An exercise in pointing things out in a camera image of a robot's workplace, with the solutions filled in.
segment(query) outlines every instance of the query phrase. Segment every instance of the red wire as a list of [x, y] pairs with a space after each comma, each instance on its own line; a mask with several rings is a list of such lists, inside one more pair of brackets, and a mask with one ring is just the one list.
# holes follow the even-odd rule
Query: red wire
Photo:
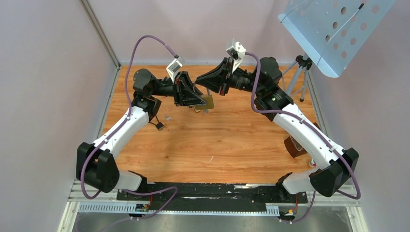
[[297, 198], [297, 195], [296, 195], [295, 207], [292, 209], [292, 210], [296, 210], [296, 213], [297, 213], [298, 204], [299, 204], [299, 201], [298, 201], [298, 198]]

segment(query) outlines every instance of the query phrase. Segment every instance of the metal floor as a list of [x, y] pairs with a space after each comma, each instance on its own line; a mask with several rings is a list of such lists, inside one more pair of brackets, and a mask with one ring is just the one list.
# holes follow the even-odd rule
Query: metal floor
[[[307, 207], [300, 206], [301, 217]], [[129, 217], [115, 213], [81, 213], [73, 232], [98, 232]], [[287, 225], [275, 217], [156, 215], [147, 220], [119, 223], [105, 232], [352, 232], [345, 207], [314, 207], [308, 218]]]

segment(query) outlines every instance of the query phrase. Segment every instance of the white cable clip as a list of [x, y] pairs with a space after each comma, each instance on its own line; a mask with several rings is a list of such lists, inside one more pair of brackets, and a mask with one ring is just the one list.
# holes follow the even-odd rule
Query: white cable clip
[[330, 152], [333, 152], [336, 149], [336, 145], [333, 145], [332, 148], [329, 149]]
[[239, 67], [242, 63], [243, 59], [245, 58], [246, 49], [242, 46], [242, 44], [235, 39], [232, 40], [232, 45], [230, 45], [226, 52], [234, 59], [234, 63], [232, 65], [232, 72]]
[[300, 119], [300, 121], [299, 121], [299, 122], [300, 122], [300, 124], [302, 124], [302, 123], [303, 123], [303, 121], [305, 121], [305, 120], [306, 120], [306, 117], [303, 115], [303, 118], [301, 118], [301, 119]]
[[178, 74], [178, 70], [184, 65], [185, 60], [178, 56], [166, 67], [167, 73], [171, 78], [172, 82], [175, 81], [175, 77]]

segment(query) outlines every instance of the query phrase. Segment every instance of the tripod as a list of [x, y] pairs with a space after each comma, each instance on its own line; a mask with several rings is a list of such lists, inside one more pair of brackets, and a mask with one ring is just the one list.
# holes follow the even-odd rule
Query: tripod
[[[284, 75], [296, 64], [299, 64], [299, 68], [293, 75], [292, 80], [289, 83], [288, 88], [286, 89]], [[283, 76], [282, 76], [283, 90], [285, 90], [289, 96], [293, 96], [299, 91], [302, 91], [300, 102], [303, 102], [305, 100], [305, 91], [306, 91], [306, 86], [308, 85], [309, 69], [312, 67], [312, 64], [313, 64], [312, 59], [310, 59], [309, 56], [305, 53], [303, 56], [297, 56], [296, 60], [291, 65], [289, 65], [289, 67], [283, 72]], [[292, 94], [296, 81], [302, 72], [304, 72], [304, 76], [305, 76], [305, 78], [303, 79], [303, 86]]]

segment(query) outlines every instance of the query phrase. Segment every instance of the wooden floor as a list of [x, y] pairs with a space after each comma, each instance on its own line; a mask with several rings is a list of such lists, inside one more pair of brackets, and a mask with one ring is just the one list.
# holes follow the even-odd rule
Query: wooden floor
[[[128, 80], [130, 96], [132, 76], [140, 68], [149, 69], [157, 78], [167, 75], [165, 66], [132, 66]], [[213, 68], [184, 66], [183, 70], [194, 81]], [[253, 67], [242, 68], [253, 70]], [[128, 108], [124, 92], [126, 70], [126, 66], [121, 69], [104, 132]], [[295, 70], [285, 75], [287, 82]], [[295, 89], [302, 82], [299, 78]], [[230, 89], [226, 96], [213, 94], [213, 97], [215, 109], [209, 114], [176, 107], [171, 97], [157, 97], [162, 101], [157, 115], [165, 128], [158, 131], [151, 124], [142, 128], [120, 153], [118, 167], [141, 173], [148, 181], [212, 183], [276, 183], [286, 173], [309, 169], [309, 155], [294, 159], [287, 153], [283, 144], [288, 136], [286, 131], [251, 110], [250, 93]], [[303, 103], [298, 100], [300, 94], [294, 98], [302, 112], [315, 122], [308, 90]], [[171, 117], [168, 123], [166, 115]]]

